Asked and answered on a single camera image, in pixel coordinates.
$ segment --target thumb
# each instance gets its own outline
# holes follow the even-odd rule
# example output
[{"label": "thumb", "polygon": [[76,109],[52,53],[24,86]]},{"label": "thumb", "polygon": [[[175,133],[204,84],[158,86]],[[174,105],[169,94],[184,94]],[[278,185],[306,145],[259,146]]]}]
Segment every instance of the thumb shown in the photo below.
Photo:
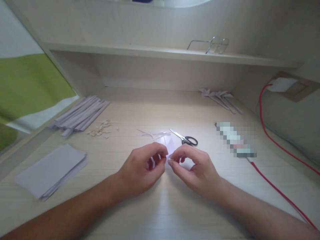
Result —
[{"label": "thumb", "polygon": [[166,158],[161,158],[155,168],[149,172],[150,178],[152,178],[154,182],[156,182],[164,173],[165,162]]},{"label": "thumb", "polygon": [[172,167],[173,172],[185,182],[185,184],[189,185],[192,183],[193,174],[189,172],[187,169],[182,167],[179,163],[169,160],[168,164]]}]

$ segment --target wall socket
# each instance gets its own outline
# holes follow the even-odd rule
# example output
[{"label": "wall socket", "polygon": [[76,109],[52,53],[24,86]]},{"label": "wall socket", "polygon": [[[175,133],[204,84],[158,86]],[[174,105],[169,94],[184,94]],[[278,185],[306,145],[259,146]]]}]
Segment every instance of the wall socket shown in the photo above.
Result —
[{"label": "wall socket", "polygon": [[320,88],[320,83],[316,83],[308,79],[295,76],[293,74],[282,72],[282,71],[274,75],[271,81],[279,77],[294,78],[298,80],[285,92],[281,92],[281,93],[278,92],[278,94],[284,96],[285,98],[290,99],[293,102],[299,102],[300,100],[304,99],[306,96],[310,95],[311,93],[313,93],[314,91]]}]

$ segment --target plug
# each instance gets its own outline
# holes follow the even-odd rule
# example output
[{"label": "plug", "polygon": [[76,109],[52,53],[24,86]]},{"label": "plug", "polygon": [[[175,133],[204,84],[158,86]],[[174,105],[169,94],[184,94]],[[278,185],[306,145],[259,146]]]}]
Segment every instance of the plug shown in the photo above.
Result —
[{"label": "plug", "polygon": [[298,80],[294,78],[284,78],[279,77],[277,79],[272,80],[267,89],[271,92],[286,92],[293,84],[295,84]]}]

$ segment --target black scissors handle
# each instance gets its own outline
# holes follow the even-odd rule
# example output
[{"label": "black scissors handle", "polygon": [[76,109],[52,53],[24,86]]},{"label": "black scissors handle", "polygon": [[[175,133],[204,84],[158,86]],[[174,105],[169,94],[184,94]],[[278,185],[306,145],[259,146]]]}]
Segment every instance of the black scissors handle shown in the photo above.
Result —
[{"label": "black scissors handle", "polygon": [[185,143],[190,145],[190,146],[197,146],[198,145],[198,141],[195,138],[189,137],[189,136],[186,136],[184,138],[187,139],[188,141],[182,140],[182,145],[185,144]]}]

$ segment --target left hand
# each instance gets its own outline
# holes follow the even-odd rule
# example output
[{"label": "left hand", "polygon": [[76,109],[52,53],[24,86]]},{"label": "left hand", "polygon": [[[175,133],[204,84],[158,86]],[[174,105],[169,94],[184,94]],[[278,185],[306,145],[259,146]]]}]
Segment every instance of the left hand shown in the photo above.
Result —
[{"label": "left hand", "polygon": [[118,201],[136,197],[150,189],[164,173],[167,154],[166,146],[157,142],[133,149],[121,169],[110,176]]}]

